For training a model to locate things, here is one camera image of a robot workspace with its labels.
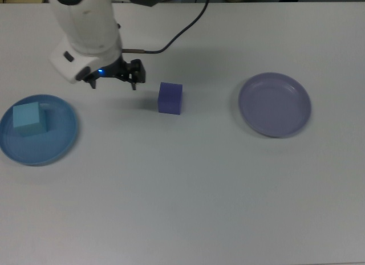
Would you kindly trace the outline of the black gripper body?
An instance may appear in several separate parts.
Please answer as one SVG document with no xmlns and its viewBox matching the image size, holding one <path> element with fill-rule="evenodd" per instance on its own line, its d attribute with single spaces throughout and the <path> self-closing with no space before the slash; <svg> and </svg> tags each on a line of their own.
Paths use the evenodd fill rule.
<svg viewBox="0 0 365 265">
<path fill-rule="evenodd" d="M 102 78 L 128 78 L 129 70 L 126 61 L 119 56 L 113 63 L 98 68 L 94 74 Z"/>
</svg>

